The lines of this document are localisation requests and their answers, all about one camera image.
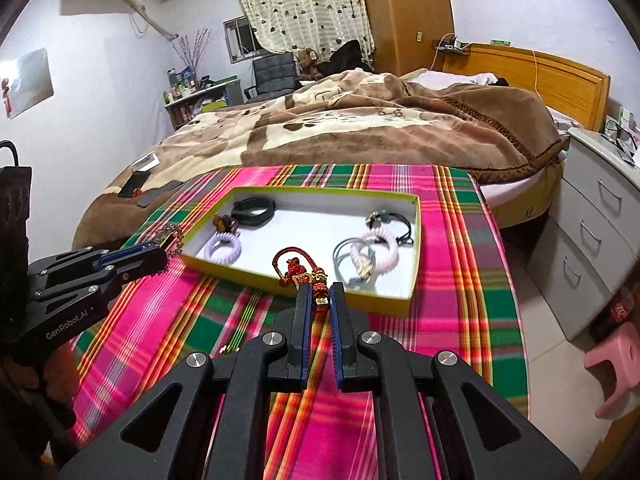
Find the red knot charm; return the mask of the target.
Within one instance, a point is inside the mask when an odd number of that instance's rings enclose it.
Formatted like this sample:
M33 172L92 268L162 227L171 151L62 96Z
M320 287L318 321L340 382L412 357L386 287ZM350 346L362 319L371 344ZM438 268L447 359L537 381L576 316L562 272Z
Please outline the red knot charm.
M286 260L286 270L282 271L280 259L286 255L292 255L292 257ZM303 284L308 284L314 306L320 310L326 310L329 307L328 276L308 252L295 246L285 247L273 256L272 266L278 274L278 283L281 287L294 286L299 289Z

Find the black fitness band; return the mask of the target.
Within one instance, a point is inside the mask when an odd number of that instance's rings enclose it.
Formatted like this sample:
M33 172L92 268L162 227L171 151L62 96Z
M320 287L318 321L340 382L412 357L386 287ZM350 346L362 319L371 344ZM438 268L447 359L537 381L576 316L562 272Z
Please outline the black fitness band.
M265 196L250 196L233 204L231 218L244 228L259 228L269 222L276 212L276 203Z

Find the dark smartphone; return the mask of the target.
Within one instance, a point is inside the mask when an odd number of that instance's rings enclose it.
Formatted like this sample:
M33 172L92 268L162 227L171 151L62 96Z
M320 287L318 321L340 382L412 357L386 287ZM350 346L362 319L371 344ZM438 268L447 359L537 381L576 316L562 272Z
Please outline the dark smartphone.
M162 185L160 188L153 188L148 192L144 192L140 195L137 201L137 206L140 208L149 207L154 200L157 200L167 193L174 192L177 188L180 188L180 186L183 186L181 181L172 180Z

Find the black smartphone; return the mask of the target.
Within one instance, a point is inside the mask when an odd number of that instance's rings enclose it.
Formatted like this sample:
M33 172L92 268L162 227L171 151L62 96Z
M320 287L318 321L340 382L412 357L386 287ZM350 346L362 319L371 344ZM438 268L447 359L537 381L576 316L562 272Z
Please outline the black smartphone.
M150 170L134 171L118 192L118 196L121 198L139 196L142 193L142 186L149 179L150 175Z

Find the white card box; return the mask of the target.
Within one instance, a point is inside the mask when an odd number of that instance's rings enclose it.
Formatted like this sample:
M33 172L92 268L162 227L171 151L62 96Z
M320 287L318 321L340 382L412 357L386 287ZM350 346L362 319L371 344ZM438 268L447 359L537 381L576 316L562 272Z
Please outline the white card box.
M130 165L130 169L132 172L145 172L150 171L154 167L160 164L160 160L157 157L157 154L151 152L146 154Z

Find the yellow-green shallow box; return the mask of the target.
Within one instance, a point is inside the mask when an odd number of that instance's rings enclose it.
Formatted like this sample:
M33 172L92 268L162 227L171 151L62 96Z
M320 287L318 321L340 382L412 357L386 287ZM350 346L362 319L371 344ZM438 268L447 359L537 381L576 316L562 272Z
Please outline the yellow-green shallow box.
M214 217L230 214L232 206L250 196L276 203L273 218L259 228L238 229L233 244L216 234ZM411 233L413 244L400 246L390 270L375 269L362 280L350 258L350 246L366 236L366 217L389 212L378 222L393 236ZM421 253L421 211L418 196L352 188L232 188L186 232L180 258L190 269L270 294L293 296L295 287L281 287L273 256L285 247L302 248L328 274L328 282L345 286L348 304L367 312L405 318L416 281Z

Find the white bookshelf desk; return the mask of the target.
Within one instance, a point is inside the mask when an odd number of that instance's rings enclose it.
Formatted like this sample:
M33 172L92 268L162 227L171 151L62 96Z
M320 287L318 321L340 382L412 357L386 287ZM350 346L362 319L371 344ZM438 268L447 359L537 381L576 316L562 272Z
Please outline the white bookshelf desk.
M235 76L212 81L203 89L191 91L179 99L168 94L167 99L165 110L175 130L203 112L244 103L241 81Z

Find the dried branch vase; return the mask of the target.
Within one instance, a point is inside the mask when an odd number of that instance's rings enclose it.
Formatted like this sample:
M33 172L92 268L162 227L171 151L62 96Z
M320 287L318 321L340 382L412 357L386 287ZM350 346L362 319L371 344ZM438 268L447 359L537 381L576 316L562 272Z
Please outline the dried branch vase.
M202 27L195 32L193 40L191 40L188 35L178 35L171 40L171 45L180 60L186 67L190 68L197 86L200 85L198 66L200 66L201 60L209 45L210 38L212 38L212 30L208 27Z

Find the black office chair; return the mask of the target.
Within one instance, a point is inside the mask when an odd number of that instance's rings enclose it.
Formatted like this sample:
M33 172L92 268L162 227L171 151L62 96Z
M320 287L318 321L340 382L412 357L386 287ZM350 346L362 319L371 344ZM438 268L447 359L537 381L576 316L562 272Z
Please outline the black office chair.
M244 89L247 103L275 99L302 88L291 52L258 58L253 62L253 70L255 83Z

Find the brown patterned blanket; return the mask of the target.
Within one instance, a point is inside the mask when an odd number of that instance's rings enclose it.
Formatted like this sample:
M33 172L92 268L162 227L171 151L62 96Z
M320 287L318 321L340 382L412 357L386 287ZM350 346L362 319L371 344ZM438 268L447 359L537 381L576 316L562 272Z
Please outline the brown patterned blanket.
M363 70L326 77L287 96L202 113L150 148L160 164L142 193L236 166L442 165L478 184L538 174L563 140L544 102L528 90L453 84L430 90ZM72 246L111 248L128 238L170 193L146 208L118 192L122 172L82 216Z

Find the teddy bear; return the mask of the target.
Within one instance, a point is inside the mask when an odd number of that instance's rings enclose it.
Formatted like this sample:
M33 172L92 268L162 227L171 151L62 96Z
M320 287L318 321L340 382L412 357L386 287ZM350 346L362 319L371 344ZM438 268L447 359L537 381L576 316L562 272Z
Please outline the teddy bear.
M322 62L314 49L306 48L297 53L297 62L301 80L320 80L324 77Z

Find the pink plastic stool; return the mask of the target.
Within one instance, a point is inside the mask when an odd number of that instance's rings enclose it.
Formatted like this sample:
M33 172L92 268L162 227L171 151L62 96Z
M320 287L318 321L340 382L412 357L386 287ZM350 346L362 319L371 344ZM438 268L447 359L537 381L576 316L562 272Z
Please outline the pink plastic stool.
M608 416L615 405L639 385L639 334L634 324L622 324L584 356L585 368L604 362L609 362L613 367L615 388L594 412L600 419Z

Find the grey nightstand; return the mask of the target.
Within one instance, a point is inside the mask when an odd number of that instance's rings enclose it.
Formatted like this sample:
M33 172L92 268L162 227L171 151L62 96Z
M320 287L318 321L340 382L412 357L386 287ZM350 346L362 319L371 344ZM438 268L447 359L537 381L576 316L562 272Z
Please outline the grey nightstand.
M603 311L639 263L639 168L599 133L571 128L563 174L527 272L566 339Z

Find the heart pattern curtain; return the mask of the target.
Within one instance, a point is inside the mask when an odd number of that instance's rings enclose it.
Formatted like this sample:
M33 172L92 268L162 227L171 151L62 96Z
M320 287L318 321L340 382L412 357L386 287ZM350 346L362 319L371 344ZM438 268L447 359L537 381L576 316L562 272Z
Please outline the heart pattern curtain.
M271 53L314 49L323 61L350 40L371 62L375 42L366 0L240 0L260 45Z

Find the white pillow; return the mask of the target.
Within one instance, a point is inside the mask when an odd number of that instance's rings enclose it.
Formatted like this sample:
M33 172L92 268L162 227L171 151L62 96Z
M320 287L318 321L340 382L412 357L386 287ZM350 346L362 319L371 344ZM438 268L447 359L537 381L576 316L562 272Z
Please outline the white pillow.
M442 90L449 88L453 84L476 84L477 86L491 86L498 82L498 78L493 73L480 73L466 76L452 73L436 72L436 70L424 70L419 75L409 79L410 82L420 84L430 90Z

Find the wooden headboard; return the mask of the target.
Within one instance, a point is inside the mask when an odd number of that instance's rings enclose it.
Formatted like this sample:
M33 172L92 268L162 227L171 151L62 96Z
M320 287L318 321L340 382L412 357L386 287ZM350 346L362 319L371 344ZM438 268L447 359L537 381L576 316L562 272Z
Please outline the wooden headboard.
M442 54L447 73L492 73L510 86L529 90L546 105L577 120L588 130L604 125L611 77L568 58L516 47L472 44L464 52Z

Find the wooden wardrobe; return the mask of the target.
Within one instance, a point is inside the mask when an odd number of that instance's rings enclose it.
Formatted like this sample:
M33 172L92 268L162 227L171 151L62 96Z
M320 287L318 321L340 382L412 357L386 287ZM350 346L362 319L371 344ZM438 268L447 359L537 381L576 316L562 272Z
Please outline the wooden wardrobe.
M366 0L375 50L373 68L401 76L439 68L435 48L454 32L450 0Z

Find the wall poster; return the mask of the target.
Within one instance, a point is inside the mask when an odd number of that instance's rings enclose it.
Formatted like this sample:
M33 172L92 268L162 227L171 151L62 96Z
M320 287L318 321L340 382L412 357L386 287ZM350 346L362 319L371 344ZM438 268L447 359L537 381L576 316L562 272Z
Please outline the wall poster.
M1 62L1 96L7 118L21 115L53 95L45 48Z

